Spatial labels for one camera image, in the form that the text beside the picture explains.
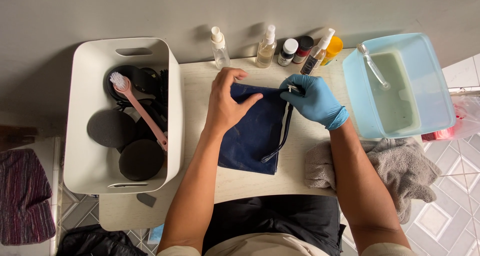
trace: striped cloth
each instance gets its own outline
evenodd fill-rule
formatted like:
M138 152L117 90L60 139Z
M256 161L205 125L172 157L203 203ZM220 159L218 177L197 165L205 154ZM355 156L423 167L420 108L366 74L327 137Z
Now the striped cloth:
M35 244L55 235L52 189L32 149L0 152L0 242Z

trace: small dark bottle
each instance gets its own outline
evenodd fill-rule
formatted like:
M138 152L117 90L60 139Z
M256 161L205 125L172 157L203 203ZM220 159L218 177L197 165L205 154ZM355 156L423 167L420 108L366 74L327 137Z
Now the small dark bottle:
M283 44L282 50L280 50L280 54L278 55L278 63L281 66L286 66L290 64L293 57L295 56L295 51L297 51L298 46L299 43L296 39L287 39Z
M310 50L312 49L313 46L314 46L314 39L312 37L310 36L301 37L300 41L298 42L298 50L295 53L295 56L293 57L292 62L295 64L302 63L310 53Z

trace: gray towel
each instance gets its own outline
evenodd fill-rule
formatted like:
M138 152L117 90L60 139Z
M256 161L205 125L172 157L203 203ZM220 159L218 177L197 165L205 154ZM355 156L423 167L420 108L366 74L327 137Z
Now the gray towel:
M429 186L442 172L425 157L423 148L413 137L360 142L390 192L401 224L410 219L411 199L427 203L437 199ZM318 143L307 152L305 183L309 188L336 191L330 140Z

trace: forearm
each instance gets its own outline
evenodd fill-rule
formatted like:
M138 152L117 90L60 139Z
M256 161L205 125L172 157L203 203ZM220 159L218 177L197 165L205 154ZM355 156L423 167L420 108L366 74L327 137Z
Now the forearm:
M158 251L190 246L202 251L212 217L217 164L222 137L203 130L189 167L173 198Z
M336 192L359 252L372 242L408 247L393 200L363 151L350 118L330 131ZM368 241L362 240L369 232Z

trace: black sponge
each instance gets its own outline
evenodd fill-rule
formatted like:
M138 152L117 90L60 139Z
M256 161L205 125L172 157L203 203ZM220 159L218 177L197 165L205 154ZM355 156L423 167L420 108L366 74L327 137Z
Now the black sponge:
M117 110L100 111L88 120L87 133L95 142L105 147L121 148L135 137L135 120Z
M160 145L152 140L137 140L123 149L118 165L120 173L133 181L154 177L165 160Z

